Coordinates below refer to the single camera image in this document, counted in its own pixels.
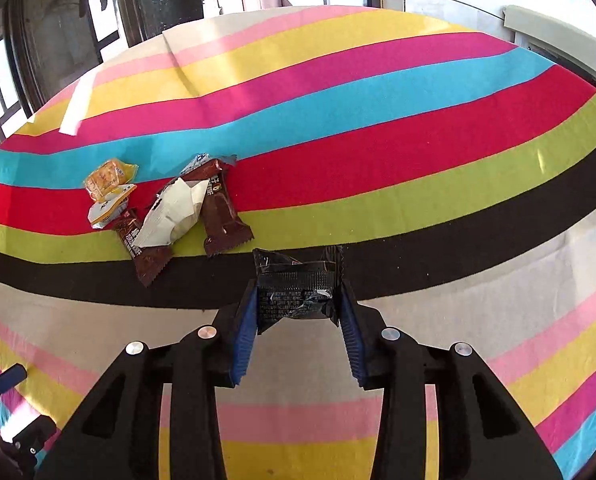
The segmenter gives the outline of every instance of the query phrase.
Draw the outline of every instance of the colorful fabric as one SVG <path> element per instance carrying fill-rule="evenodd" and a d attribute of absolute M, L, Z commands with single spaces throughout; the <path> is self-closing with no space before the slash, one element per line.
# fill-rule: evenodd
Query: colorful fabric
<path fill-rule="evenodd" d="M 198 224 L 143 289 L 116 234 L 89 228 L 82 181 L 113 156 L 138 164 L 131 200 L 146 206 L 197 152 L 238 156 L 227 185 L 255 240 L 208 260 Z M 387 323 L 472 343 L 567 480 L 588 460 L 596 89 L 480 32 L 335 6 L 175 27 L 3 143 L 0 370 L 21 362 L 29 377 L 1 403 L 1 430 L 37 413 L 62 428 L 128 341 L 154 348 L 211 322 L 202 308 L 239 299 L 252 248 L 306 259 L 327 244 L 344 245 L 358 297 Z M 380 393 L 356 386 L 336 330 L 279 323 L 242 385 L 217 392 L 229 478 L 368 478 Z M 427 416 L 434 478 L 432 390 Z M 164 407 L 163 474 L 168 427 Z"/>

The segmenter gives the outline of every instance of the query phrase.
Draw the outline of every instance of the yellow snack package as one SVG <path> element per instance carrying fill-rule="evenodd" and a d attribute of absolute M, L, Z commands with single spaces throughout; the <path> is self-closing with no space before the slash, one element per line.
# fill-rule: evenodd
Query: yellow snack package
<path fill-rule="evenodd" d="M 108 199 L 105 197 L 118 186 L 131 182 L 137 171 L 137 165 L 125 164 L 117 158 L 111 158 L 89 174 L 83 184 L 92 200 L 106 202 Z"/>

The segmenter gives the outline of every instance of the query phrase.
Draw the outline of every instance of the round metal bolt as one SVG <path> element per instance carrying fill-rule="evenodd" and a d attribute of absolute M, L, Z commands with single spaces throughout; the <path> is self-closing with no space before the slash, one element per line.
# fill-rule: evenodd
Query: round metal bolt
<path fill-rule="evenodd" d="M 216 336 L 218 331 L 211 325 L 202 326 L 198 329 L 198 337 L 200 339 L 211 339 Z"/>
<path fill-rule="evenodd" d="M 127 354 L 129 354 L 129 355 L 138 355 L 143 350 L 144 350 L 144 345 L 140 341 L 134 341 L 133 343 L 129 343 L 124 348 L 124 351 L 127 352 Z"/>
<path fill-rule="evenodd" d="M 473 353 L 473 348 L 469 343 L 456 343 L 454 346 L 456 353 L 464 355 L 465 357 Z"/>
<path fill-rule="evenodd" d="M 385 328 L 380 332 L 383 339 L 387 341 L 395 341 L 396 339 L 400 339 L 400 331 L 397 328 Z"/>

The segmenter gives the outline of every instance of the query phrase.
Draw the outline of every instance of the ribbed blue rubber pad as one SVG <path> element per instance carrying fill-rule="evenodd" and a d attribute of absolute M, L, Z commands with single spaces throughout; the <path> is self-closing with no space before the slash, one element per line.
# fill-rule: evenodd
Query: ribbed blue rubber pad
<path fill-rule="evenodd" d="M 251 291 L 245 315 L 242 318 L 233 346 L 233 367 L 231 380 L 240 384 L 240 380 L 247 373 L 251 351 L 254 348 L 257 332 L 257 286 Z"/>
<path fill-rule="evenodd" d="M 345 293 L 342 294 L 340 326 L 342 327 L 342 335 L 345 338 L 351 373 L 353 377 L 358 379 L 358 385 L 363 386 L 367 377 L 366 365 L 364 364 L 363 339 L 360 336 L 360 329 L 358 329 L 351 304 Z"/>

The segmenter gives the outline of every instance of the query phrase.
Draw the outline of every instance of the black snack package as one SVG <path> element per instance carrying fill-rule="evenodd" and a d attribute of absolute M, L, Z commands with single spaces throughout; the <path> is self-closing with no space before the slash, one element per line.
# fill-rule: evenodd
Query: black snack package
<path fill-rule="evenodd" d="M 281 253 L 253 251 L 257 272 L 258 334 L 283 317 L 326 319 L 336 326 L 336 297 L 342 281 L 342 251 L 325 248 L 321 260 L 302 263 Z"/>

